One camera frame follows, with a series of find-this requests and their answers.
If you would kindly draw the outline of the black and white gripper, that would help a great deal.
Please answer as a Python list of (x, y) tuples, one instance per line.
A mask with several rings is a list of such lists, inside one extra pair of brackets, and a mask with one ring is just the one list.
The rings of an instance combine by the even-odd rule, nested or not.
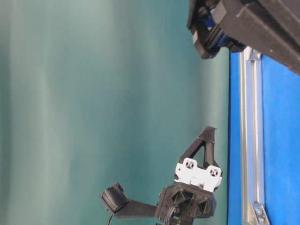
[[(155, 217), (165, 225), (191, 225), (195, 218), (210, 218), (217, 205), (214, 191), (221, 184), (222, 170), (214, 159), (214, 127), (207, 126), (180, 157), (174, 183), (164, 188)], [(204, 147), (203, 168), (194, 160)]]

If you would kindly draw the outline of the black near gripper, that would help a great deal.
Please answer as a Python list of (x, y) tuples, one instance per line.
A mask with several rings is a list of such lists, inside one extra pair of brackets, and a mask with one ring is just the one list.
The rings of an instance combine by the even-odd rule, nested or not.
[(298, 0), (191, 0), (187, 28), (202, 59), (247, 46), (300, 73)]

